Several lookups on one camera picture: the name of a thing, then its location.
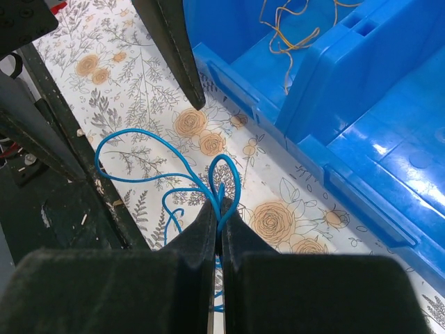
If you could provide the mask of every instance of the plastic compartment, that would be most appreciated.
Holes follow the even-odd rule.
[[[294,42],[324,33],[293,52],[289,95],[261,5],[184,0],[198,66],[445,295],[445,1],[366,0],[332,28],[333,1],[286,15]]]

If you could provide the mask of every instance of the orange wire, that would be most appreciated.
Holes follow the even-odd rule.
[[[275,26],[273,26],[272,24],[270,24],[267,21],[262,20],[267,0],[263,1],[263,6],[261,7],[261,12],[259,14],[259,22],[269,26],[271,29],[273,29],[275,31],[274,36],[272,37],[272,39],[269,42],[270,52],[272,54],[286,54],[290,59],[289,68],[287,69],[286,74],[284,76],[284,92],[286,93],[286,95],[289,94],[287,81],[289,80],[289,75],[290,75],[292,67],[293,67],[293,57],[292,57],[290,51],[294,51],[294,50],[296,51],[299,49],[306,49],[306,48],[310,47],[312,44],[307,45],[307,43],[310,42],[312,39],[314,39],[315,37],[317,37],[320,34],[320,28],[316,27],[310,35],[308,35],[306,38],[302,39],[300,42],[298,42],[296,44],[292,44],[291,42],[289,42],[287,40],[287,38],[280,31],[280,23],[281,23],[282,13],[284,11],[286,11],[291,15],[301,15],[306,11],[306,9],[309,5],[309,0],[306,0],[305,7],[300,12],[294,12],[286,7],[291,1],[292,0],[286,0],[286,3],[283,6],[277,7],[275,9]],[[335,13],[334,26],[337,24],[338,19],[339,19],[338,6],[352,8],[352,7],[358,7],[359,5],[362,4],[362,3],[354,3],[354,4],[350,5],[350,4],[341,3],[338,0],[333,0],[333,1],[334,1],[334,13]],[[274,50],[272,48],[273,42],[275,41],[277,36],[279,36],[283,40],[284,44],[286,44],[286,46],[287,46],[287,49],[282,49],[280,46],[280,42],[278,42],[278,51]]]

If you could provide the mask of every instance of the blue wire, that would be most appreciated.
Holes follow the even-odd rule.
[[[170,216],[170,218],[168,219],[168,221],[167,221],[167,223],[166,223],[166,225],[165,225],[165,230],[164,230],[164,246],[167,244],[167,229],[168,229],[168,226],[169,226],[170,222],[172,221],[172,217],[174,217],[175,214],[176,214],[178,211],[181,211],[181,216],[184,215],[184,209],[182,209],[181,207],[178,208],[178,209],[176,209],[176,210],[174,210],[174,211],[172,212],[172,216]],[[180,224],[179,224],[179,223],[176,224],[176,222],[175,222],[175,225],[176,225],[176,228],[178,229],[178,232],[181,233],[181,232],[182,232],[182,229],[181,229]]]
[[[116,176],[112,176],[109,175],[107,173],[105,173],[99,165],[99,156],[100,156],[100,152],[102,151],[103,146],[111,139],[117,137],[117,136],[121,136],[123,134],[128,134],[128,133],[139,133],[139,134],[144,134],[146,136],[149,136],[151,138],[154,138],[155,140],[157,140],[158,142],[160,142],[161,144],[163,144],[164,146],[166,146],[170,151],[172,151],[175,155],[178,156],[178,158],[182,161],[184,167],[186,168],[186,170],[188,171],[189,175],[186,174],[182,174],[182,173],[166,173],[166,174],[161,174],[161,175],[156,175],[154,177],[148,177],[145,179],[124,179],[121,177],[116,177]],[[229,210],[225,213],[224,216],[221,216],[221,207],[223,204],[223,199],[224,199],[224,194],[225,194],[225,185],[224,183],[220,184],[219,190],[218,192],[216,191],[216,187],[214,184],[214,180],[213,180],[213,172],[215,170],[216,164],[220,161],[220,160],[224,160],[227,165],[229,166],[229,169],[234,177],[234,184],[235,184],[235,198],[234,201],[232,203],[232,205],[230,206]],[[208,198],[212,204],[212,207],[216,213],[216,220],[218,222],[218,226],[217,226],[217,238],[220,238],[221,236],[221,232],[224,229],[224,226],[227,222],[227,220],[230,218],[230,216],[236,211],[236,208],[238,207],[239,204],[239,200],[241,197],[241,181],[239,178],[239,174],[238,171],[236,169],[235,164],[233,163],[233,161],[225,154],[219,154],[217,157],[215,157],[215,159],[213,159],[213,161],[211,162],[210,166],[209,166],[209,185],[210,185],[210,190],[205,186],[204,182],[192,171],[190,164],[187,162],[186,158],[176,149],[174,148],[171,144],[169,144],[169,142],[165,141],[164,139],[162,139],[161,137],[157,136],[156,134],[153,134],[149,131],[146,131],[144,129],[124,129],[121,131],[118,131],[114,134],[110,134],[107,137],[105,137],[104,139],[102,139],[102,141],[99,143],[99,145],[97,146],[97,150],[96,150],[96,155],[95,155],[95,167],[97,169],[97,171],[99,172],[99,174],[103,177],[106,177],[108,179],[111,180],[115,180],[115,181],[119,181],[119,182],[126,182],[126,183],[141,183],[141,182],[149,182],[149,181],[154,181],[154,180],[158,180],[161,179],[163,177],[184,177],[187,180],[190,180],[194,183],[196,183],[197,188],[176,188],[176,189],[171,189],[169,191],[167,191],[163,197],[162,197],[162,206],[164,208],[165,211],[167,211],[168,215],[169,215],[169,219],[165,225],[165,230],[164,230],[164,246],[167,244],[167,229],[168,226],[170,224],[171,221],[173,221],[179,231],[179,233],[182,232],[181,226],[178,222],[178,220],[176,219],[175,214],[177,212],[181,212],[181,216],[184,215],[184,209],[182,208],[178,208],[173,210],[173,212],[171,212],[168,207],[167,204],[165,203],[166,198],[171,194],[171,193],[175,193],[178,191],[198,191],[203,193],[206,198]],[[222,258],[220,257],[220,259],[216,259],[216,268],[222,268]],[[215,295],[215,298],[222,296],[223,295],[223,291],[218,292]],[[217,305],[214,308],[215,312],[224,312],[224,305]]]

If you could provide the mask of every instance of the blue plastic crate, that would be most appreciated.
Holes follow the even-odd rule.
[[[323,33],[293,52],[288,95],[261,6],[184,0],[199,68],[445,295],[445,1],[366,0],[334,27],[332,0],[285,13],[289,40]]]

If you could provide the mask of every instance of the floral patterned paper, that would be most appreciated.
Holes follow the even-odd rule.
[[[228,154],[243,185],[238,212],[272,247],[287,253],[395,257],[414,285],[431,333],[445,333],[443,298],[206,77],[202,83],[207,105],[201,111],[191,107],[130,0],[68,0],[57,18],[58,29],[35,45],[94,148],[118,130],[146,129],[174,145],[205,184],[213,157]],[[176,156],[141,134],[109,141],[101,161],[107,173],[127,178],[185,171]],[[224,182],[227,195],[234,195],[226,165],[218,165],[215,182]],[[170,224],[164,239],[168,215],[161,207],[163,194],[196,187],[179,177],[115,186],[153,249],[178,233]],[[168,198],[171,210],[184,208],[184,215],[177,216],[183,228],[203,202],[198,191]],[[216,290],[221,289],[219,270]],[[219,297],[216,305],[221,303]],[[223,316],[216,314],[215,322],[215,332],[223,333]]]

